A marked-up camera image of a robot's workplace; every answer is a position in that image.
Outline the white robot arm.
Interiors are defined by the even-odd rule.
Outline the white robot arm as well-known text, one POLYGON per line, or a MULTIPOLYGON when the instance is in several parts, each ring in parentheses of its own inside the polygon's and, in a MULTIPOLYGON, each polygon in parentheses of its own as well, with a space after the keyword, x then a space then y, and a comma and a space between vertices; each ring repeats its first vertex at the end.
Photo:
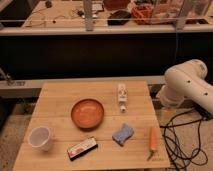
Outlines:
POLYGON ((165 85, 157 94, 161 104, 176 108, 189 98, 213 114, 213 85, 205 81, 207 73, 206 64, 198 59, 168 68, 164 74, 165 85))

